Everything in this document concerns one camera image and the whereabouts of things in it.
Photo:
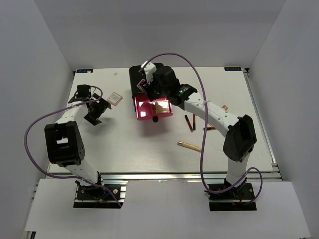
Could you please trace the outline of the black pink drawer organizer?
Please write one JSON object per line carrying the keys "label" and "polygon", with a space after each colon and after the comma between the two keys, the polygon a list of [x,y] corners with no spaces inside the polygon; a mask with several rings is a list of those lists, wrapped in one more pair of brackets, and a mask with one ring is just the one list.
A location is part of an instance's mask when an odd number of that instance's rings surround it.
{"label": "black pink drawer organizer", "polygon": [[[132,66],[129,68],[130,86],[131,94],[134,103],[134,110],[136,118],[139,121],[152,120],[153,122],[158,122],[161,118],[170,117],[173,115],[172,107],[170,101],[166,97],[158,98],[152,102],[149,101],[146,94],[143,93],[137,84],[141,79],[143,79],[142,74],[139,72],[140,66]],[[169,101],[170,112],[166,114],[156,114],[155,113],[155,102],[156,101]]]}

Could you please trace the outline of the blue label sticker right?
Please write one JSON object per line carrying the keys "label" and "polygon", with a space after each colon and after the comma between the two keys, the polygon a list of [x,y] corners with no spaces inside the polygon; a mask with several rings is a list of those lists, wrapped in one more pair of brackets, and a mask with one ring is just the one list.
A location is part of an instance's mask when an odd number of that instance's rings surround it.
{"label": "blue label sticker right", "polygon": [[242,71],[241,67],[224,67],[225,71]]}

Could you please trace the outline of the blue label sticker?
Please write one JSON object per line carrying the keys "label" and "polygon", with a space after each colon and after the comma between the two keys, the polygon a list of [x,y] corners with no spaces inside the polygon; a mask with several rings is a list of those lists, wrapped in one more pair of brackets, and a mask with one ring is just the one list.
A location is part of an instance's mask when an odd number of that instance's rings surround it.
{"label": "blue label sticker", "polygon": [[87,74],[87,73],[92,73],[93,69],[77,69],[76,73],[77,74]]}
{"label": "blue label sticker", "polygon": [[224,67],[225,71],[242,71],[241,67]]}

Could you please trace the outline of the blue label sticker left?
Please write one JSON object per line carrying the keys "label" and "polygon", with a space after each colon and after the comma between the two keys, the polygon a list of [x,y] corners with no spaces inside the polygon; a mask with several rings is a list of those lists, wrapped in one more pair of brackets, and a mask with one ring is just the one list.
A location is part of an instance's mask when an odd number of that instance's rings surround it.
{"label": "blue label sticker left", "polygon": [[87,73],[92,73],[93,69],[77,69],[76,73],[77,74],[87,74]]}

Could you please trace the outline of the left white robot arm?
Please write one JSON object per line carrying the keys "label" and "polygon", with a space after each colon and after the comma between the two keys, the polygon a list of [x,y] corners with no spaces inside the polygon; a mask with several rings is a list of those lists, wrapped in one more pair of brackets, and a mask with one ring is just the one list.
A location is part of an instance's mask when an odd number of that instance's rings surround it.
{"label": "left white robot arm", "polygon": [[104,196],[105,186],[100,173],[85,159],[85,147],[79,125],[82,120],[93,126],[100,124],[99,117],[110,108],[111,105],[103,99],[80,106],[72,105],[59,120],[46,125],[44,129],[50,163],[91,182],[88,193],[95,199]]}

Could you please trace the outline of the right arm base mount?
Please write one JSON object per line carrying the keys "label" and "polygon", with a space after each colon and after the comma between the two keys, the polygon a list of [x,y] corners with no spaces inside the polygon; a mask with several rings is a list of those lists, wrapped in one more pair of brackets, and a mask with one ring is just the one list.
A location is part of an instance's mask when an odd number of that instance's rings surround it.
{"label": "right arm base mount", "polygon": [[211,212],[256,211],[254,190],[251,183],[246,183],[238,192],[230,190],[222,194],[211,194],[207,190],[209,209]]}

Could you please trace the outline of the square gold compact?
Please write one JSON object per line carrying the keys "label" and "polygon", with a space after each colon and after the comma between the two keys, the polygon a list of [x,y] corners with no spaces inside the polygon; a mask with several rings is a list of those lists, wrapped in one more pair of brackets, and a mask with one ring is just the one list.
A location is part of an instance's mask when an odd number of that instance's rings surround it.
{"label": "square gold compact", "polygon": [[107,98],[107,102],[114,105],[114,106],[117,106],[122,99],[123,99],[123,97],[121,95],[119,95],[116,92],[113,92]]}

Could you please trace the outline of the clear eyeshadow palette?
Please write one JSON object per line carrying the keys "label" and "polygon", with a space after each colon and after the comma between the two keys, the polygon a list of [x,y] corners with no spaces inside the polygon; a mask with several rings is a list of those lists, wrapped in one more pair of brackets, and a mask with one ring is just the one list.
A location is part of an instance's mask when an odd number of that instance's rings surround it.
{"label": "clear eyeshadow palette", "polygon": [[169,101],[156,101],[154,106],[156,114],[166,114],[170,112]]}

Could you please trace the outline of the beige concealer tube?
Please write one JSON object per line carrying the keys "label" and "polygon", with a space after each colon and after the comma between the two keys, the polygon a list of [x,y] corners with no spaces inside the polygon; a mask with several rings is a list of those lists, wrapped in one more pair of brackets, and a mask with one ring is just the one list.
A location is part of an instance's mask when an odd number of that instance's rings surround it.
{"label": "beige concealer tube", "polygon": [[196,152],[201,152],[201,148],[199,146],[196,146],[196,145],[191,144],[191,143],[178,141],[177,145],[184,147],[184,148],[187,148],[187,149],[190,149],[190,150],[193,150],[193,151],[196,151]]}

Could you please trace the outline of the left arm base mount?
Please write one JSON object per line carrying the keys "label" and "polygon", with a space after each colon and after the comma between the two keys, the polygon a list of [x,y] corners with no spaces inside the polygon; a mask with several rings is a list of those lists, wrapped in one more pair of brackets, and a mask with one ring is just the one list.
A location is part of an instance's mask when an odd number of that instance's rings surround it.
{"label": "left arm base mount", "polygon": [[123,205],[124,200],[121,199],[120,184],[105,185],[119,201],[119,205],[109,191],[92,185],[81,185],[79,181],[75,181],[75,183],[77,184],[77,187],[73,208],[119,209]]}

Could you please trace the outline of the pink blush palette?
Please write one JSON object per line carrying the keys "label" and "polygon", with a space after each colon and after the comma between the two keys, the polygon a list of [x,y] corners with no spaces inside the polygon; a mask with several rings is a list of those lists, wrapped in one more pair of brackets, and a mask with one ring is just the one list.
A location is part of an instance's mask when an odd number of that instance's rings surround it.
{"label": "pink blush palette", "polygon": [[139,81],[139,83],[137,84],[137,87],[143,92],[143,93],[146,93],[145,89],[144,89],[144,84],[145,84],[145,79],[141,79]]}

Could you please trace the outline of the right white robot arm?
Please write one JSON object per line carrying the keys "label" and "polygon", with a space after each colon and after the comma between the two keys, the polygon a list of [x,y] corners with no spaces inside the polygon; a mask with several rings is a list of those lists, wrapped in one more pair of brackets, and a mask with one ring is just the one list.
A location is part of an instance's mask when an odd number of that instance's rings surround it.
{"label": "right white robot arm", "polygon": [[205,120],[225,138],[223,152],[228,157],[228,169],[224,192],[232,199],[238,198],[243,193],[248,158],[257,141],[252,118],[236,116],[208,101],[193,86],[181,84],[169,66],[144,63],[140,71],[145,79],[139,86],[150,101],[167,97],[172,105]]}

